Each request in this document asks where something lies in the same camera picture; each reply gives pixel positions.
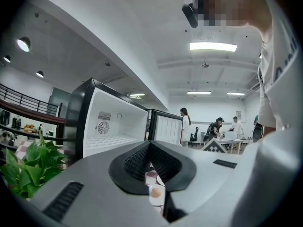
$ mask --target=air vent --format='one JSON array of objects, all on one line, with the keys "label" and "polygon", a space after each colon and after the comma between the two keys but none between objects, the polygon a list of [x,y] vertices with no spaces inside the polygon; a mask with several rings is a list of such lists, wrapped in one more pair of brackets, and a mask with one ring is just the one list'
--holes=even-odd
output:
[{"label": "air vent", "polygon": [[110,120],[110,113],[100,112],[98,119]]},{"label": "air vent", "polygon": [[78,182],[69,183],[43,211],[48,217],[60,222],[83,188]]},{"label": "air vent", "polygon": [[255,85],[251,90],[252,91],[256,91],[257,89],[260,88],[260,84],[258,83],[257,85]]},{"label": "air vent", "polygon": [[99,134],[106,134],[109,131],[109,124],[106,121],[101,122],[98,125]]}]

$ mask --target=mini fridge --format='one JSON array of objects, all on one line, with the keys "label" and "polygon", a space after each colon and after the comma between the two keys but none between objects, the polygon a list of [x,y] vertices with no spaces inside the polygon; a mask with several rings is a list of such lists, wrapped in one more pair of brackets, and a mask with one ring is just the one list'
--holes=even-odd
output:
[{"label": "mini fridge", "polygon": [[[96,153],[144,141],[149,109],[91,78],[76,88],[69,102],[64,137],[71,163]],[[183,118],[151,110],[148,140],[179,144]]]},{"label": "mini fridge", "polygon": [[148,140],[161,140],[179,145],[181,141],[183,117],[161,112],[151,111],[151,124]]}]

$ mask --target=fluorescent light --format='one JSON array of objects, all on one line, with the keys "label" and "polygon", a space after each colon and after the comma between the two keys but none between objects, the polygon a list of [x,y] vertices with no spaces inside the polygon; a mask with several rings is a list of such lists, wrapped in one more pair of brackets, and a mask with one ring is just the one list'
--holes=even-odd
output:
[{"label": "fluorescent light", "polygon": [[138,93],[138,94],[131,94],[130,96],[145,96],[144,93]]},{"label": "fluorescent light", "polygon": [[129,96],[129,98],[141,99],[139,96]]},{"label": "fluorescent light", "polygon": [[234,44],[224,44],[216,42],[191,42],[189,43],[190,50],[220,50],[235,52],[237,46]]},{"label": "fluorescent light", "polygon": [[245,93],[230,93],[228,92],[227,95],[238,95],[238,96],[243,96]]},{"label": "fluorescent light", "polygon": [[211,94],[212,92],[187,92],[187,94]]}]

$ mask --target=open refrigerator door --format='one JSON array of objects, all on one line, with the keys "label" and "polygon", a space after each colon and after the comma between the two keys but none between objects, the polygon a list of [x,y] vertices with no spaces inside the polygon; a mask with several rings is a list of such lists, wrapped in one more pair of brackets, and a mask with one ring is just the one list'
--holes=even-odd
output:
[{"label": "open refrigerator door", "polygon": [[179,145],[183,117],[152,109],[148,140],[161,140]]}]

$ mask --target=ventilation fan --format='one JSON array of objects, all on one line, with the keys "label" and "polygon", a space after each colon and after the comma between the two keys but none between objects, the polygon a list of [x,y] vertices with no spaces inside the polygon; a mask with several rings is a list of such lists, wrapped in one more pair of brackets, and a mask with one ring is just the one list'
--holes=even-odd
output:
[{"label": "ventilation fan", "polygon": [[108,122],[101,122],[99,125],[98,125],[98,132],[99,134],[106,134],[107,132],[109,131],[109,124]]}]

